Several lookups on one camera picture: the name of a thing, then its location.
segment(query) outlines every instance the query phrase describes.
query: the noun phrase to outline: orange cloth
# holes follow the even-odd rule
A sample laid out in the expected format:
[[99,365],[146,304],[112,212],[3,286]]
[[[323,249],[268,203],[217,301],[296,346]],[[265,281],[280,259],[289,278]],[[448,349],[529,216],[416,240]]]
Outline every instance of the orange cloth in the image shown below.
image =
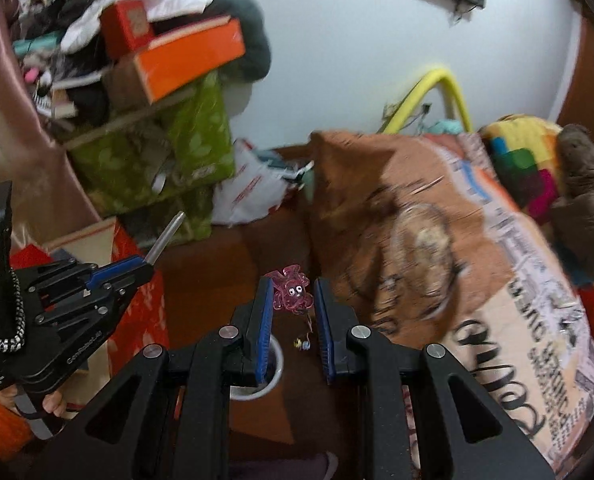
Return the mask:
[[28,423],[0,404],[0,459],[10,460],[31,439]]

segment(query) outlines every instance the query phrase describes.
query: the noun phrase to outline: yellow pipe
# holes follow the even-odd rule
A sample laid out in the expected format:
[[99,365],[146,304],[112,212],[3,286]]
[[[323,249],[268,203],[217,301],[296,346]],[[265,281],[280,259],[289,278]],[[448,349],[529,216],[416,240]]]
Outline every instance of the yellow pipe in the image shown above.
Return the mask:
[[415,88],[410,91],[410,94],[408,94],[401,105],[399,105],[395,115],[391,118],[389,123],[386,124],[383,132],[385,134],[399,133],[404,127],[404,124],[407,123],[411,113],[419,107],[424,96],[438,83],[443,84],[445,92],[448,94],[447,97],[450,98],[450,96],[452,96],[455,100],[457,109],[462,118],[464,130],[472,132],[471,117],[468,114],[462,91],[453,74],[446,68],[436,68],[421,78],[420,82],[415,85]]

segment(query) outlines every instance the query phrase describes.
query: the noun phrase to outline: human hand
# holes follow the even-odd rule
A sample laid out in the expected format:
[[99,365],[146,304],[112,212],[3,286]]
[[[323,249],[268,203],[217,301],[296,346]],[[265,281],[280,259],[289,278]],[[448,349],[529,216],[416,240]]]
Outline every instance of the human hand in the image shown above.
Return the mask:
[[[18,393],[17,387],[13,384],[0,391],[0,404],[17,415],[19,412],[14,405],[14,398]],[[53,413],[61,416],[66,411],[66,401],[59,390],[43,397],[42,407],[46,413]]]

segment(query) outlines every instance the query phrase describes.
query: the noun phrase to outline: plastic bag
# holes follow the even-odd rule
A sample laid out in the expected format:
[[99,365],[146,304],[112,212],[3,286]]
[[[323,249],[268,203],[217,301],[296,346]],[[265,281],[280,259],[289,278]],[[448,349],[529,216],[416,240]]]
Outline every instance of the plastic bag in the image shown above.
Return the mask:
[[213,224],[246,224],[267,216],[282,204],[288,183],[267,167],[244,139],[234,142],[235,176],[215,187]]

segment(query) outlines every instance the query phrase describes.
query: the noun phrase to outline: red box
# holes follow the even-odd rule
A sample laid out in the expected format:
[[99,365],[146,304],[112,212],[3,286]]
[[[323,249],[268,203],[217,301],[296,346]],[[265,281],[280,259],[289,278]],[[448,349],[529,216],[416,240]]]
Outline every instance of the red box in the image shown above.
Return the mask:
[[115,61],[155,37],[141,0],[120,0],[103,10],[99,21],[106,52]]

